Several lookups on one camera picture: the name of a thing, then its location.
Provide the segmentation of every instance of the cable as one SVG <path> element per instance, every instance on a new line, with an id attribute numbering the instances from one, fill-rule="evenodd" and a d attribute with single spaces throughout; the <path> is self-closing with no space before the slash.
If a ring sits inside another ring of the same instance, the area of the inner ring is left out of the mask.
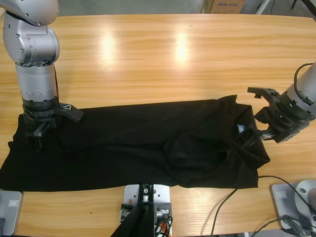
<path id="1" fill-rule="evenodd" d="M 60 104 L 59 104 L 59 89 L 58 89 L 57 74 L 56 74 L 56 68 L 55 67 L 54 67 L 54 70 L 55 70 L 55 82 L 56 82 L 56 92 L 57 92 L 57 105 L 58 105 L 58 107 L 60 109 L 62 109 Z"/>
<path id="2" fill-rule="evenodd" d="M 291 187 L 291 189 L 294 190 L 294 192 L 301 198 L 301 200 L 309 207 L 310 211 L 312 211 L 313 214 L 316 215 L 316 211 L 313 209 L 313 207 L 312 207 L 311 205 L 309 205 L 309 204 L 303 199 L 303 197 L 296 191 L 296 189 L 295 189 L 289 182 L 287 182 L 286 180 L 284 180 L 284 179 L 282 179 L 282 178 L 280 178 L 280 177 L 277 177 L 277 176 L 273 176 L 273 175 L 262 175 L 262 176 L 259 176 L 259 177 L 258 177 L 258 179 L 260 179 L 260 178 L 276 178 L 276 179 L 282 180 L 282 181 L 285 182 L 287 185 L 289 185 L 289 186 Z M 218 213 L 219 213 L 219 210 L 221 209 L 222 205 L 223 205 L 237 190 L 238 190 L 238 189 L 235 189 L 234 191 L 232 191 L 232 192 L 225 198 L 225 200 L 223 200 L 223 201 L 221 202 L 221 204 L 220 204 L 219 207 L 217 208 L 216 213 L 215 213 L 215 217 L 214 217 L 214 222 L 213 222 L 213 227 L 212 227 L 212 231 L 211 231 L 210 237 L 213 237 L 213 233 L 214 233 L 214 229 L 215 229 L 215 223 L 216 223 L 216 219 L 217 219 L 217 215 L 218 215 Z M 302 222 L 302 221 L 300 221 L 300 220 L 298 220 L 298 219 L 295 219 L 295 218 L 292 218 L 292 217 L 290 217 L 290 218 L 291 218 L 292 220 L 299 221 L 300 223 L 304 223 L 304 222 Z M 275 222 L 275 221 L 279 221 L 279 220 L 283 220 L 283 219 L 284 219 L 284 218 L 277 218 L 277 219 L 275 219 L 275 220 L 272 220 L 272 221 L 266 223 L 265 225 L 263 225 L 257 232 L 261 231 L 261 230 L 262 230 L 263 228 L 265 228 L 267 225 L 269 225 L 269 224 L 271 224 L 271 223 L 273 223 L 273 222 Z"/>
<path id="3" fill-rule="evenodd" d="M 277 219 L 274 219 L 272 221 L 269 221 L 267 223 L 265 223 L 262 227 L 260 227 L 257 231 L 255 231 L 251 237 L 255 237 L 263 228 L 267 227 L 269 224 L 273 223 L 273 222 L 276 222 L 276 221 L 281 221 L 283 220 L 283 218 L 277 218 Z"/>
<path id="4" fill-rule="evenodd" d="M 309 224 L 309 223 L 307 223 L 307 222 L 301 221 L 301 220 L 299 220 L 299 219 L 296 219 L 296 218 L 293 218 L 293 217 L 290 217 L 290 216 L 288 216 L 287 218 L 288 218 L 288 219 L 291 219 L 291 220 L 294 220 L 294 221 L 298 221 L 298 222 L 303 223 L 303 224 L 305 224 L 305 225 L 308 225 L 308 226 L 311 226 L 311 227 L 316 228 L 316 226 L 313 226 L 313 225 L 311 225 L 311 224 Z M 282 217 L 282 218 L 277 218 L 277 219 L 274 219 L 274 220 L 272 220 L 272 221 L 269 221 L 269 222 L 265 223 L 262 227 L 260 227 L 257 231 L 255 231 L 255 232 L 252 234 L 251 237 L 255 237 L 263 228 L 267 227 L 269 224 L 271 224 L 271 223 L 273 223 L 273 222 L 276 222 L 276 221 L 284 221 L 285 219 L 286 219 L 286 218 Z"/>
<path id="5" fill-rule="evenodd" d="M 169 221 L 171 221 L 171 224 L 170 224 L 170 227 L 171 227 L 172 221 L 173 221 L 172 216 L 169 216 L 169 217 L 165 220 L 163 226 L 160 228 L 160 231 L 156 232 L 155 237 L 158 237 L 158 236 L 161 234 L 162 230 L 164 229 L 164 227 L 167 225 L 167 222 L 169 222 Z"/>
<path id="6" fill-rule="evenodd" d="M 171 236 L 171 235 L 170 235 L 170 230 L 171 230 L 172 222 L 173 222 L 173 218 L 171 217 L 171 219 L 170 219 L 170 224 L 169 224 L 169 222 L 167 221 L 167 226 L 168 226 L 168 228 L 167 228 L 167 230 L 165 231 L 165 233 L 162 235 L 162 237 L 169 237 L 169 236 Z"/>
<path id="7" fill-rule="evenodd" d="M 4 218 L 0 218 L 0 237 L 2 237 L 3 235 L 3 226 L 5 224 L 5 219 Z"/>
<path id="8" fill-rule="evenodd" d="M 297 94 L 297 96 L 306 104 L 308 105 L 311 105 L 311 102 L 309 100 L 307 100 L 307 98 L 304 98 L 304 96 L 301 94 L 301 92 L 297 89 L 297 75 L 298 73 L 300 72 L 300 70 L 305 67 L 305 66 L 308 66 L 308 65 L 313 65 L 314 63 L 306 63 L 306 64 L 303 64 L 301 67 L 299 67 L 295 74 L 294 74 L 294 90 Z"/>
<path id="9" fill-rule="evenodd" d="M 165 230 L 162 230 L 162 231 L 166 232 L 166 231 L 170 228 L 170 224 L 169 224 L 169 221 L 166 221 L 165 218 L 162 218 L 162 219 L 156 224 L 155 233 L 157 233 L 158 228 L 159 228 L 159 227 L 162 228 L 165 223 L 167 224 L 166 229 L 165 229 Z"/>
<path id="10" fill-rule="evenodd" d="M 275 5 L 275 2 L 276 2 L 276 0 L 273 0 L 272 6 L 271 6 L 271 10 L 270 10 L 270 15 L 272 15 L 272 9 L 273 9 L 273 6 Z"/>
<path id="11" fill-rule="evenodd" d="M 214 222 L 213 222 L 213 227 L 212 227 L 212 232 L 211 232 L 211 237 L 213 236 L 213 232 L 215 229 L 215 223 L 216 223 L 216 219 L 217 219 L 217 215 L 219 210 L 221 209 L 222 205 L 237 191 L 238 189 L 235 189 L 234 191 L 231 192 L 231 194 L 229 194 L 224 201 L 222 201 L 222 203 L 219 205 L 219 207 L 217 208 L 217 211 L 215 213 L 215 217 L 214 217 Z"/>
<path id="12" fill-rule="evenodd" d="M 277 177 L 277 176 L 273 176 L 273 175 L 262 175 L 262 176 L 259 176 L 258 178 L 259 178 L 259 179 L 260 179 L 260 178 L 276 178 L 276 179 L 282 180 L 282 181 L 285 182 L 288 186 L 290 186 L 291 189 L 294 190 L 294 192 L 300 197 L 300 199 L 308 206 L 308 208 L 310 209 L 310 211 L 312 211 L 312 213 L 313 213 L 314 215 L 316 215 L 316 211 L 313 209 L 313 207 L 312 207 L 311 205 L 309 205 L 309 204 L 305 201 L 305 199 L 299 194 L 299 192 L 298 192 L 289 182 L 287 182 L 286 180 L 284 180 L 284 179 L 282 179 L 282 178 L 280 178 L 280 177 Z"/>
<path id="13" fill-rule="evenodd" d="M 301 220 L 299 220 L 299 219 L 296 219 L 296 218 L 293 218 L 293 217 L 290 217 L 290 216 L 289 216 L 289 218 L 290 218 L 291 220 L 293 220 L 293 221 L 298 221 L 298 222 L 300 222 L 300 223 L 302 223 L 302 224 L 305 224 L 305 225 L 311 226 L 311 227 L 313 227 L 313 228 L 316 228 L 316 226 L 313 226 L 313 225 L 311 225 L 310 223 L 307 223 L 307 222 L 305 222 L 305 221 L 301 221 Z"/>

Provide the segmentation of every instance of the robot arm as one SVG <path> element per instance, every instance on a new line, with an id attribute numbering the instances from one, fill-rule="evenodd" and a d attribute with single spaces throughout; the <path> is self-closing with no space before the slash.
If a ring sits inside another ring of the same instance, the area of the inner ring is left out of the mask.
<path id="1" fill-rule="evenodd" d="M 31 146 L 41 149 L 39 138 L 48 128 L 56 128 L 61 117 L 77 122 L 83 113 L 69 104 L 59 103 L 54 62 L 59 42 L 47 27 L 58 16 L 58 0 L 0 0 L 6 9 L 3 42 L 15 62 L 23 99 L 24 120 Z"/>
<path id="2" fill-rule="evenodd" d="M 299 71 L 311 67 L 299 78 Z M 269 125 L 267 130 L 249 127 L 240 134 L 245 146 L 253 144 L 257 138 L 284 142 L 309 126 L 316 118 L 316 63 L 304 64 L 294 74 L 294 83 L 280 95 L 274 89 L 249 87 L 248 92 L 255 93 L 255 98 L 263 96 L 269 106 L 262 108 L 255 118 Z"/>

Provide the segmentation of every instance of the wooden table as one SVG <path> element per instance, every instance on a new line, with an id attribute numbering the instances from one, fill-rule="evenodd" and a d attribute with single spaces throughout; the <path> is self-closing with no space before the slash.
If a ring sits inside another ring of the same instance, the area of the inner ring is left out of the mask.
<path id="1" fill-rule="evenodd" d="M 259 111 L 249 86 L 283 92 L 316 55 L 315 22 L 266 15 L 107 15 L 59 17 L 56 62 L 60 101 L 78 108 L 203 100 L 237 94 Z M 0 42 L 0 162 L 17 128 L 22 100 L 14 63 Z M 316 122 L 292 140 L 265 142 L 261 175 L 316 179 Z M 221 209 L 215 233 L 253 231 L 276 217 L 266 178 L 239 190 Z M 218 203 L 231 190 L 171 188 L 174 236 L 209 235 Z M 123 187 L 25 193 L 17 234 L 110 236 L 119 225 Z"/>

